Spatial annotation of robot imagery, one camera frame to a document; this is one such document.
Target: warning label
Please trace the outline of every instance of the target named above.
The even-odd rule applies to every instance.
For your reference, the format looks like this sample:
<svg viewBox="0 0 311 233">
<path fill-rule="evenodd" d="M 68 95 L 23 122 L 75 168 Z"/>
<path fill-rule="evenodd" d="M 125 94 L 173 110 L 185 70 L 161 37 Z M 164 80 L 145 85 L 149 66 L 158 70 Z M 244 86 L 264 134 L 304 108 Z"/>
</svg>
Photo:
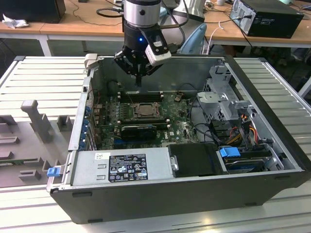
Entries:
<svg viewBox="0 0 311 233">
<path fill-rule="evenodd" d="M 109 157 L 110 182 L 142 181 L 148 179 L 146 154 Z"/>
</svg>

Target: aluminum profile table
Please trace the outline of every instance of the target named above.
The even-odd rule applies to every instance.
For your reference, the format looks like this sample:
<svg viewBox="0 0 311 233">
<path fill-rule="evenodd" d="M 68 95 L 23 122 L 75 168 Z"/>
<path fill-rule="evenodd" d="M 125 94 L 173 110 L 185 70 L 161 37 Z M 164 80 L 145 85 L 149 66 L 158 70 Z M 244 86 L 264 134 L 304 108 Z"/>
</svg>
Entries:
<svg viewBox="0 0 311 233">
<path fill-rule="evenodd" d="M 298 145 L 311 158 L 310 105 L 268 62 L 258 58 L 237 58 L 236 61 Z M 241 87 L 237 88 L 246 100 Z"/>
<path fill-rule="evenodd" d="M 38 111 L 49 120 L 59 115 L 75 119 L 87 72 L 84 57 L 26 57 L 15 60 L 0 79 L 0 115 L 29 121 L 23 100 L 37 100 Z"/>
<path fill-rule="evenodd" d="M 62 80 L 64 78 L 67 78 L 67 81 L 73 80 L 73 77 L 71 77 L 72 73 L 69 72 L 69 70 L 72 69 L 75 69 L 76 71 L 74 72 L 77 72 L 75 77 L 79 77 L 79 75 L 82 76 L 84 75 L 83 68 L 72 68 L 72 66 L 67 66 L 66 68 L 64 64 L 64 62 L 66 65 L 78 64 L 77 60 L 82 61 L 83 57 L 26 57 L 24 61 L 28 63 L 13 62 L 1 79 L 2 83 L 0 83 L 0 85 L 2 86 L 0 87 L 0 92 L 2 94 L 0 97 L 14 94 L 15 98 L 13 101 L 20 101 L 24 94 L 34 94 L 33 89 L 30 93 L 22 93 L 20 97 L 18 97 L 20 93 L 7 93 L 10 88 L 8 84 L 12 81 L 16 81 L 12 80 L 12 77 L 26 75 L 24 78 L 19 76 L 21 82 L 30 78 L 28 74 L 18 74 L 22 72 L 22 70 L 26 70 L 26 72 L 29 72 L 29 70 L 37 70 L 36 72 L 43 73 L 41 74 L 42 77 L 50 75 L 50 79 L 46 81 L 46 83 L 50 83 L 52 80 Z M 286 127 L 288 127 L 289 130 L 293 130 L 293 136 L 305 153 L 310 157 L 310 150 L 308 150 L 310 146 L 310 134 L 305 133 L 303 136 L 298 137 L 300 134 L 297 134 L 297 130 L 295 129 L 296 126 L 299 128 L 310 127 L 310 107 L 266 62 L 261 62 L 258 59 L 237 59 L 237 62 L 244 69 L 275 113 L 281 118 Z M 47 74 L 45 70 L 53 70 L 53 74 Z M 29 87 L 27 82 L 23 84 L 25 88 Z M 17 86 L 15 83 L 12 87 L 19 88 L 20 86 Z M 75 85 L 70 86 L 70 91 L 66 93 L 76 93 L 75 87 Z M 56 101 L 60 101 L 57 99 L 57 96 L 60 96 L 59 92 L 56 93 L 58 94 L 55 94 L 54 91 L 47 92 L 47 89 L 45 89 L 42 95 L 37 96 L 42 97 L 43 94 L 45 94 L 53 97 Z M 17 115 L 17 117 L 19 117 L 20 120 L 25 120 L 24 116 Z M 48 117 L 52 118 L 54 114 L 51 112 Z M 143 206 L 138 206 L 138 208 L 144 211 Z M 283 190 L 263 206 L 87 225 L 76 225 L 72 223 L 68 215 L 50 197 L 45 189 L 45 185 L 10 189 L 4 188 L 0 189 L 0 216 L 0 232 L 14 233 L 43 231 L 85 233 L 302 233 L 310 232 L 311 229 L 311 182 L 306 182 L 298 188 Z"/>
</svg>

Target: robotic arm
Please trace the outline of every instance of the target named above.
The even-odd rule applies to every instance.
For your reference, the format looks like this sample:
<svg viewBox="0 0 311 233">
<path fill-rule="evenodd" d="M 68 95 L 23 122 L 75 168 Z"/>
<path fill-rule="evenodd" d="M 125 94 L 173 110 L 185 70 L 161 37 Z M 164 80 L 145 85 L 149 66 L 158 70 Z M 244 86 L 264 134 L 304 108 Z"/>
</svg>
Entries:
<svg viewBox="0 0 311 233">
<path fill-rule="evenodd" d="M 205 0 L 182 0 L 173 14 L 161 20 L 160 26 L 161 0 L 124 0 L 124 46 L 114 60 L 127 74 L 135 76 L 136 86 L 140 87 L 142 77 L 159 69 L 185 43 L 185 37 L 204 22 L 204 4 Z"/>
<path fill-rule="evenodd" d="M 124 46 L 116 54 L 116 63 L 128 74 L 136 77 L 151 75 L 171 57 L 169 47 L 158 25 L 160 0 L 124 1 Z"/>
</svg>

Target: computer tower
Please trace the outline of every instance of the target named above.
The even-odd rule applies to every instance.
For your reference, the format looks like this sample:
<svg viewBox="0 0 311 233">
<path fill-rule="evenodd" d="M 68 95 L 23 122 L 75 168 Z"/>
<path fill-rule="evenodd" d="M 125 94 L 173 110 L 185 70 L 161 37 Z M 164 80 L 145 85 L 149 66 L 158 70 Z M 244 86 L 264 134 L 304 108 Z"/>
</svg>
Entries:
<svg viewBox="0 0 311 233">
<path fill-rule="evenodd" d="M 230 13 L 247 36 L 275 38 L 291 38 L 303 16 L 279 0 L 235 0 Z"/>
<path fill-rule="evenodd" d="M 0 1 L 0 19 L 2 14 L 13 19 L 28 22 L 59 23 L 66 11 L 64 0 L 2 0 Z"/>
</svg>

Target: desk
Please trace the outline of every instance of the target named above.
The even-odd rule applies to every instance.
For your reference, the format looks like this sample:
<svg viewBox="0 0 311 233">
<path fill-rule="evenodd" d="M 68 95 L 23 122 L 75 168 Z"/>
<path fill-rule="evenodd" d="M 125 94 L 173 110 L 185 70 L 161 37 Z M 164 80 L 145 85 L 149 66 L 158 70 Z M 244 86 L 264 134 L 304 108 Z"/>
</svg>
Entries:
<svg viewBox="0 0 311 233">
<path fill-rule="evenodd" d="M 45 56 L 52 56 L 48 40 L 81 40 L 81 41 L 123 41 L 123 32 L 121 18 L 104 18 L 98 16 L 95 12 L 99 8 L 111 7 L 104 0 L 90 0 L 88 3 L 79 3 L 78 0 L 65 0 L 66 13 L 59 24 L 48 23 L 30 23 L 30 27 L 21 29 L 10 29 L 0 25 L 1 38 L 18 38 L 18 39 L 37 39 L 40 42 Z M 95 24 L 112 24 L 116 26 L 94 25 L 82 22 L 73 15 L 80 16 L 86 22 Z M 216 9 L 224 10 L 229 5 L 216 6 Z M 222 12 L 207 12 L 205 14 L 206 22 L 218 22 L 228 20 Z M 213 36 L 213 44 L 220 45 L 248 45 L 240 29 L 233 23 L 223 23 L 224 30 L 217 30 Z M 207 38 L 210 38 L 212 32 L 218 24 L 207 25 Z M 311 47 L 311 20 L 302 20 L 296 32 L 291 39 L 265 38 L 265 37 L 248 37 L 253 46 L 267 47 Z"/>
</svg>

